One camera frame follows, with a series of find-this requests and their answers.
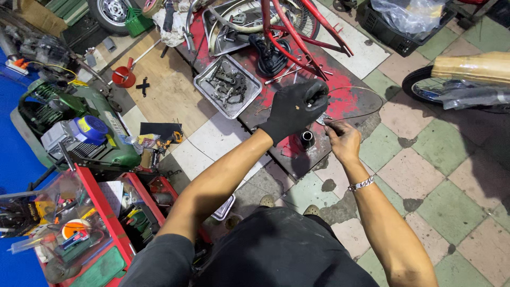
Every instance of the blue wall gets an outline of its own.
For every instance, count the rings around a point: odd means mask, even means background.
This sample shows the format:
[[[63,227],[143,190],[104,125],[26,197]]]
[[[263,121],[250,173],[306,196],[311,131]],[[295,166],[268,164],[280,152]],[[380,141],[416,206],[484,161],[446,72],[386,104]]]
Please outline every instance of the blue wall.
[[[30,147],[19,135],[10,119],[19,97],[35,76],[29,78],[9,72],[2,66],[5,55],[0,50],[0,189],[7,193],[26,190],[30,181],[36,181],[45,171]],[[17,254],[6,251],[13,242],[26,237],[0,239],[0,285],[1,286],[47,286],[41,267],[33,250]]]

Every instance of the black crate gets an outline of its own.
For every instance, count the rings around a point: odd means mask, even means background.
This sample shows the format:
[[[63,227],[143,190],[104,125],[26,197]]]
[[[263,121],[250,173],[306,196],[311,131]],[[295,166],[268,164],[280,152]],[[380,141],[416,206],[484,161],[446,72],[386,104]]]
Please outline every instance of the black crate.
[[[456,11],[449,9],[447,6],[443,9],[439,27],[432,29],[430,34],[423,40],[413,40],[407,37],[404,33],[397,31],[390,27],[382,18],[381,14],[374,11],[371,4],[366,6],[365,18],[361,23],[361,27],[368,33],[374,35],[379,41],[388,47],[392,48],[399,55],[403,57],[409,56],[419,46],[424,45],[429,41],[440,29],[442,29],[450,20],[452,20]]]

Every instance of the foot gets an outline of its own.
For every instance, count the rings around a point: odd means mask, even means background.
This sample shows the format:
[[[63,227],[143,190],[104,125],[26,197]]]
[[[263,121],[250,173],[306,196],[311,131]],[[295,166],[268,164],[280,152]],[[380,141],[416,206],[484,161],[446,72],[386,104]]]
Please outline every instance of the foot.
[[[274,207],[274,197],[272,195],[264,195],[259,205]]]
[[[317,207],[317,205],[312,204],[303,213],[303,215],[307,215],[307,214],[314,214],[314,215],[317,215],[318,217],[320,217],[320,210]]]

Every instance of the yellow cable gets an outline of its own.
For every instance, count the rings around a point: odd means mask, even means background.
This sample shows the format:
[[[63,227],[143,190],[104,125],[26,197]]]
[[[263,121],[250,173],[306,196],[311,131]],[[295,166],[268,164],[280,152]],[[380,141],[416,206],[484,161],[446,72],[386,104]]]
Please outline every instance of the yellow cable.
[[[52,66],[52,67],[58,67],[60,69],[63,69],[63,70],[66,70],[68,72],[71,72],[73,75],[74,75],[74,80],[70,81],[70,82],[67,82],[68,85],[70,84],[74,84],[74,85],[78,85],[78,86],[88,86],[86,83],[82,82],[82,81],[79,81],[77,80],[78,79],[78,75],[76,75],[75,72],[71,71],[71,70],[68,70],[64,67],[61,67],[59,65],[46,65],[46,64],[43,64],[43,63],[40,63],[40,62],[36,62],[36,61],[30,61],[28,62],[28,64],[30,63],[36,63],[36,64],[39,64],[39,65],[43,65],[43,66]]]

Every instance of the black shirt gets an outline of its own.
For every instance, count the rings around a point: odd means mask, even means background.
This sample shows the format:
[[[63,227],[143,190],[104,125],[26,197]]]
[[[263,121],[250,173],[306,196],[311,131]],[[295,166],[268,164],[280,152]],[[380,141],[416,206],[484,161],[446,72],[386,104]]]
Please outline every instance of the black shirt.
[[[215,247],[195,286],[378,286],[323,226],[288,208],[258,210]],[[120,286],[187,286],[193,255],[187,238],[158,236]]]

